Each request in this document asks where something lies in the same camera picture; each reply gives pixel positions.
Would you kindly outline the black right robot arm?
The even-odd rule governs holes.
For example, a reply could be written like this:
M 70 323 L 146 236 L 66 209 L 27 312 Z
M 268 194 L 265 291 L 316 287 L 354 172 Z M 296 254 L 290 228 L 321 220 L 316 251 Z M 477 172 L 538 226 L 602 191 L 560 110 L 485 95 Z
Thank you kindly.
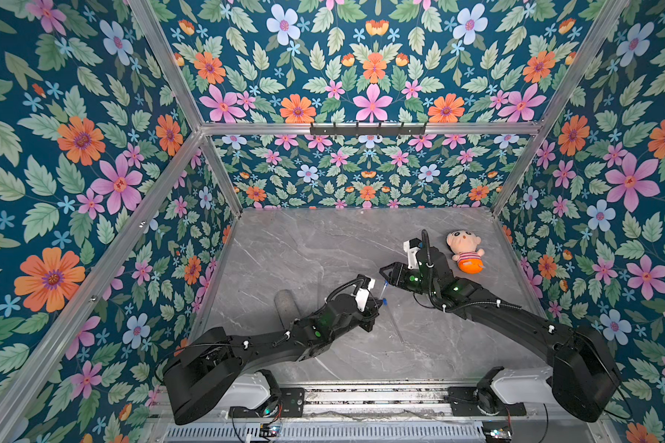
M 588 423 L 606 411 L 622 380 L 609 345 L 591 327 L 569 327 L 511 304 L 477 282 L 454 274 L 428 232 L 405 243 L 407 262 L 380 268 L 391 286 L 426 295 L 433 309 L 484 325 L 543 359 L 550 391 L 573 417 Z

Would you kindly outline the clear test tube blue stopper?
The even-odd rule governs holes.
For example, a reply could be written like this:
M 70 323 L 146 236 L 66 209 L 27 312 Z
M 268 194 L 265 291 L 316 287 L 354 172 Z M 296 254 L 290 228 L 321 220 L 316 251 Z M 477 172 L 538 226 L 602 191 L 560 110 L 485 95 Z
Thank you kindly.
M 382 291 L 380 292 L 380 300 L 382 301 L 383 305 L 387 305 L 387 299 L 385 297 L 385 293 L 388 289 L 388 282 L 385 282 L 384 285 L 382 286 Z
M 392 329 L 393 329 L 393 332 L 395 333 L 395 336 L 397 337 L 397 339 L 399 339 L 400 343 L 404 343 L 405 341 L 404 341 L 403 336 L 401 334 L 401 330 L 399 329 L 399 327 L 396 323 L 395 316 L 393 315 L 393 310 L 392 310 L 391 304 L 387 301 L 386 298 L 382 299 L 382 302 L 383 302 L 385 312 L 387 313 L 387 317 L 389 317 L 389 321 L 392 325 Z

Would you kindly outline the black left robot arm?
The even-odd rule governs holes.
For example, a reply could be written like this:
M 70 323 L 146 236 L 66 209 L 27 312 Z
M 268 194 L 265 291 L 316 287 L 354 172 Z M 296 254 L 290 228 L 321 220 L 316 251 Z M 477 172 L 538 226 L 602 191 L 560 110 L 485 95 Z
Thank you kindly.
M 382 300 L 371 295 L 374 284 L 358 275 L 334 289 L 316 311 L 280 332 L 240 336 L 222 327 L 204 332 L 164 368 L 175 423 L 183 426 L 207 415 L 243 374 L 319 356 L 355 328 L 371 332 L 382 306 Z

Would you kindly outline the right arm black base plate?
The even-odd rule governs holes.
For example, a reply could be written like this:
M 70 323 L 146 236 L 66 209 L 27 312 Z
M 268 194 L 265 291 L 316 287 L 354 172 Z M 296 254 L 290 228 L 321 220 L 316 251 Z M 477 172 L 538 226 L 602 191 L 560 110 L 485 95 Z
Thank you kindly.
M 445 399 L 454 416 L 526 416 L 524 404 L 504 403 L 491 389 L 449 387 Z

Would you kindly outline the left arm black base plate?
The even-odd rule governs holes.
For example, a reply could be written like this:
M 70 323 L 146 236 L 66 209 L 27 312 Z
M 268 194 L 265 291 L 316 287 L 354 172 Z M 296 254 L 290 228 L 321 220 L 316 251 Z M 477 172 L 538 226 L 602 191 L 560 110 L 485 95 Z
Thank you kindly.
M 243 406 L 231 407 L 229 415 L 234 418 L 299 418 L 303 415 L 305 397 L 306 390 L 303 388 L 282 388 L 254 409 Z

